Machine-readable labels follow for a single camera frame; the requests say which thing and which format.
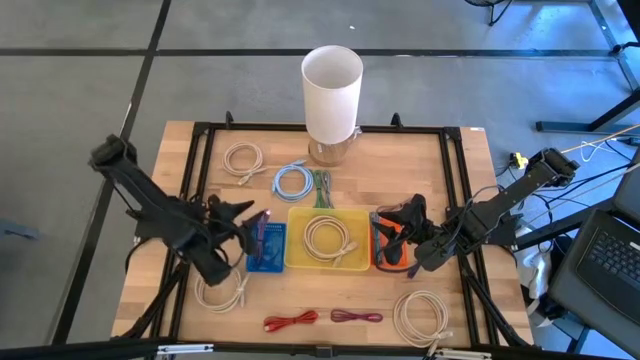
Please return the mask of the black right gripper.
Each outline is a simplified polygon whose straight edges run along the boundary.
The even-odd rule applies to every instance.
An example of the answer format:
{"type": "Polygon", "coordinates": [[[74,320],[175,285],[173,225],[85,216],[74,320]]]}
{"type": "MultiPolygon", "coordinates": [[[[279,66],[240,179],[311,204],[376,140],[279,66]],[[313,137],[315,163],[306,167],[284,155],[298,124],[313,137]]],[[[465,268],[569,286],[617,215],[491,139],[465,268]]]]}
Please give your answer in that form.
{"type": "Polygon", "coordinates": [[[426,208],[425,197],[414,194],[401,207],[384,207],[377,210],[380,218],[391,223],[372,223],[373,260],[376,266],[398,265],[403,256],[402,241],[425,249],[437,249],[441,246],[442,230],[427,218],[426,208]]]}

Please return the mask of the yellow translucent plastic bin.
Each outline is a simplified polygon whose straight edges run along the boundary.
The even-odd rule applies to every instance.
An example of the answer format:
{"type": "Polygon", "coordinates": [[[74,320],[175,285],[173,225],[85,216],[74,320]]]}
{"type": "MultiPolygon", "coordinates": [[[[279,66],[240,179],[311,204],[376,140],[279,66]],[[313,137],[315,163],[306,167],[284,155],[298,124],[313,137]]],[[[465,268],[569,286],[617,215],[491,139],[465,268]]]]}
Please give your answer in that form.
{"type": "Polygon", "coordinates": [[[293,207],[284,263],[290,268],[365,271],[371,264],[369,237],[364,210],[293,207]]]}

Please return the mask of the open dark grey laptop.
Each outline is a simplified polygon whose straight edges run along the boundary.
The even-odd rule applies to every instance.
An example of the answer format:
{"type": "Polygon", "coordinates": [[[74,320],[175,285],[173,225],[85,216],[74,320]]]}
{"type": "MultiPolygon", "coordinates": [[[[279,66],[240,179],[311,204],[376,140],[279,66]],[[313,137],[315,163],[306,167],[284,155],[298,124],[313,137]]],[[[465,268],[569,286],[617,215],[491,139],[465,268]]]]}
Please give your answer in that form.
{"type": "Polygon", "coordinates": [[[640,232],[593,211],[548,290],[586,325],[640,359],[640,232]]]}

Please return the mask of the orange plastic basket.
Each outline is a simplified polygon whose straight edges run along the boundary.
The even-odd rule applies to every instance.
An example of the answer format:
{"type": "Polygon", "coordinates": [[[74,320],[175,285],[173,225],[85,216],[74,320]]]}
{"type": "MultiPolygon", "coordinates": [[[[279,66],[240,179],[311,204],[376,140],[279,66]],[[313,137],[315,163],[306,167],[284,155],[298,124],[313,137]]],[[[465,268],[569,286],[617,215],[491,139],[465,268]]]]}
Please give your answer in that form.
{"type": "Polygon", "coordinates": [[[383,264],[381,266],[376,266],[374,264],[374,260],[373,260],[373,251],[374,251],[374,245],[373,245],[373,229],[372,229],[372,223],[373,222],[385,222],[385,223],[391,223],[391,221],[388,221],[384,218],[380,218],[378,216],[378,214],[376,212],[371,212],[369,214],[370,217],[370,241],[371,241],[371,262],[372,264],[380,271],[383,272],[388,272],[388,273],[401,273],[401,272],[406,272],[410,266],[410,262],[409,262],[409,255],[408,255],[408,245],[406,242],[403,242],[403,256],[401,261],[399,262],[398,265],[392,266],[392,265],[387,265],[387,264],[383,264]]]}

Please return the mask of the silver frame bracket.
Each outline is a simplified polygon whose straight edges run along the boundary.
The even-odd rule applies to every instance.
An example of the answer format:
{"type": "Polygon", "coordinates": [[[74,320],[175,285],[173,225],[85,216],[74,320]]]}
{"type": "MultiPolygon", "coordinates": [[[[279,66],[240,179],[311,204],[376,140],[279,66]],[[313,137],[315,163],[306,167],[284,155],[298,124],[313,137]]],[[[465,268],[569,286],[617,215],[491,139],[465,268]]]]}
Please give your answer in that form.
{"type": "Polygon", "coordinates": [[[491,353],[468,350],[438,349],[430,360],[493,360],[491,353]]]}
{"type": "Polygon", "coordinates": [[[157,348],[158,356],[173,356],[180,354],[208,353],[215,349],[213,344],[171,344],[160,345],[157,348]]]}

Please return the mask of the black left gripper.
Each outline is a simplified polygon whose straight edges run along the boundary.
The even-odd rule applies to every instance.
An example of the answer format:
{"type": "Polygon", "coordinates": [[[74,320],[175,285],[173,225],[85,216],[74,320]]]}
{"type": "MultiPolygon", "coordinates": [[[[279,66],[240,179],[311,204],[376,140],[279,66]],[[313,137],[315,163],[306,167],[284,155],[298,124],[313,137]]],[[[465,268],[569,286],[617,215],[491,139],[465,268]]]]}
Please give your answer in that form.
{"type": "Polygon", "coordinates": [[[222,201],[217,195],[212,194],[207,199],[206,227],[209,238],[205,249],[207,250],[205,261],[228,261],[226,252],[221,245],[234,237],[239,241],[240,247],[247,255],[256,255],[259,252],[258,240],[253,231],[261,223],[268,220],[271,211],[265,209],[252,217],[244,220],[241,225],[236,225],[234,220],[255,203],[249,200],[240,203],[222,201]]]}

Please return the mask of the black aluminium table frame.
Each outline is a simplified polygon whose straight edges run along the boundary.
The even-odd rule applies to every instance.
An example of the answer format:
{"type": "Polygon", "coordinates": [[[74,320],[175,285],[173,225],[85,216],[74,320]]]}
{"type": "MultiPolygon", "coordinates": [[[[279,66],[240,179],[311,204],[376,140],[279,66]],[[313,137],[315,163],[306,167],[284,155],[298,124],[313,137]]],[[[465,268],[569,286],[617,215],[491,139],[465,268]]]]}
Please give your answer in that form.
{"type": "MultiPolygon", "coordinates": [[[[223,171],[225,150],[241,140],[261,147],[270,171],[305,157],[309,143],[301,124],[170,121],[153,179],[169,193],[187,189],[234,203],[254,200],[255,210],[270,209],[275,221],[285,221],[290,206],[272,194],[269,175],[240,188],[223,171]]],[[[371,211],[420,193],[435,222],[470,197],[492,197],[496,182],[486,134],[470,127],[366,125],[332,175],[332,198],[338,206],[371,211]]],[[[223,315],[198,304],[196,276],[190,270],[169,296],[160,338],[213,344],[218,352],[416,356],[419,349],[395,331],[392,308],[404,293],[430,290],[444,299],[450,312],[450,337],[442,341],[443,347],[491,353],[496,359],[517,356],[462,281],[456,259],[413,279],[375,269],[295,268],[257,274],[249,280],[244,306],[223,315]]]]}

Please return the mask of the blue plastic basket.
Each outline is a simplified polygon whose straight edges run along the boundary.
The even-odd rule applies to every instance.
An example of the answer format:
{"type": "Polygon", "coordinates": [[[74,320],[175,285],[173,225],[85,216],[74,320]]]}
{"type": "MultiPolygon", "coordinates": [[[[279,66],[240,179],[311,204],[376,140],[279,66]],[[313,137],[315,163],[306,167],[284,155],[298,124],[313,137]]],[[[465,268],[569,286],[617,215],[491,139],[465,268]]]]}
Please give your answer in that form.
{"type": "Polygon", "coordinates": [[[286,224],[269,222],[264,226],[259,256],[246,257],[248,272],[282,273],[284,270],[286,224]]]}

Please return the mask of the black metal floor stand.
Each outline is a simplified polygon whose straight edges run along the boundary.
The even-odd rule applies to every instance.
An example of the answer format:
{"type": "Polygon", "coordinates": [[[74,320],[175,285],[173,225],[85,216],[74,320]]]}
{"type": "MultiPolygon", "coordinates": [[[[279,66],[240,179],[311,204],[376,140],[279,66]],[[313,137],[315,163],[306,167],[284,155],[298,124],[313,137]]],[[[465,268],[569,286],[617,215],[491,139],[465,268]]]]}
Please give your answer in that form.
{"type": "Polygon", "coordinates": [[[619,65],[622,74],[631,88],[631,93],[620,103],[590,123],[539,121],[535,123],[535,129],[539,132],[605,134],[617,136],[624,132],[629,133],[633,131],[633,128],[627,130],[623,125],[617,125],[617,122],[640,108],[640,83],[636,80],[635,75],[623,55],[626,48],[635,47],[636,45],[640,46],[640,43],[626,42],[624,44],[619,44],[615,39],[614,33],[609,28],[609,24],[600,10],[597,1],[589,0],[587,4],[594,15],[596,22],[602,28],[602,33],[608,45],[611,47],[608,56],[612,57],[619,65]]]}

